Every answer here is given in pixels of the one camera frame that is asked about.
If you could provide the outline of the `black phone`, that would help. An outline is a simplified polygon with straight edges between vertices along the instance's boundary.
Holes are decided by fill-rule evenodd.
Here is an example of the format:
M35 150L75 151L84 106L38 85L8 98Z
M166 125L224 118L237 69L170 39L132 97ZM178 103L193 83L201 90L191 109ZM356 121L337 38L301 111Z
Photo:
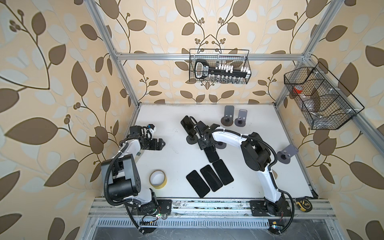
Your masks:
M195 125L189 116L184 116L184 118L181 120L181 125L191 139L196 136L197 132L194 127Z
M204 152L210 163L214 163L220 159L215 146L205 148Z
M214 162L213 167L216 173L218 174L220 180L222 181L223 185L226 186L234 181L232 174L228 170L223 160L219 159L218 161Z
M204 198L210 192L209 186L196 170L189 173L186 179L200 198Z
M210 165L201 168L200 172L213 192L216 192L223 186L222 181Z

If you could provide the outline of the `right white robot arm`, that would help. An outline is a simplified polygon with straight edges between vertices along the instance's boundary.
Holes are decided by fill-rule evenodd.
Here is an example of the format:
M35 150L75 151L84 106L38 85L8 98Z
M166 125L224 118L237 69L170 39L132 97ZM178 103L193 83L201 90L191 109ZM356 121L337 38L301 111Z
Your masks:
M257 173L264 191L265 209L270 216L279 216L288 209L287 192L278 188L272 166L278 162L276 151L259 134L249 135L226 130L220 125L208 126L203 122L192 123L192 129L200 136L199 147L204 150L222 142L242 151L246 165Z

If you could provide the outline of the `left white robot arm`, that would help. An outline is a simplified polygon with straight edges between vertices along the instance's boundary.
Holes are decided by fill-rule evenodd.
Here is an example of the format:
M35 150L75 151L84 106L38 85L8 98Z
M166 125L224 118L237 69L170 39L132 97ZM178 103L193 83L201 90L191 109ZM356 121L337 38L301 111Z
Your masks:
M161 151L165 145L163 139L126 139L120 142L118 153L101 164L104 197L109 205L137 208L143 215L161 212L155 192L151 188L142 190L135 157L141 150Z

